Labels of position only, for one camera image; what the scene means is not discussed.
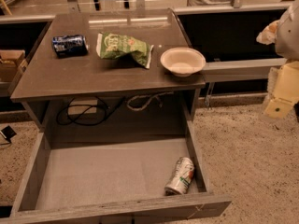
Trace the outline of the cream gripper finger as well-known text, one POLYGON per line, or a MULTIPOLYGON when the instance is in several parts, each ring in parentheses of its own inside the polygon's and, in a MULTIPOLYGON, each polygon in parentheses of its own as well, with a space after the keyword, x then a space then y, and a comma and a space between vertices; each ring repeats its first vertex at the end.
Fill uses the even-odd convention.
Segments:
POLYGON ((270 45, 276 42, 278 21, 268 24, 256 37, 256 41, 261 44, 270 45))
POLYGON ((271 119, 283 119, 299 102, 299 62, 272 67, 268 74, 267 95, 263 114, 271 119))

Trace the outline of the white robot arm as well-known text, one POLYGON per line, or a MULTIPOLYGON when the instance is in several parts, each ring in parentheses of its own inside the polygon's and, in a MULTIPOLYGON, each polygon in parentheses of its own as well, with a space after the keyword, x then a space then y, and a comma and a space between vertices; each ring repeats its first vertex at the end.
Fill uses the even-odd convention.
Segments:
POLYGON ((280 68, 272 67, 269 71, 262 112, 270 119, 283 119, 299 102, 299 0, 279 20, 268 24, 256 41, 274 43, 276 54, 286 59, 280 68))

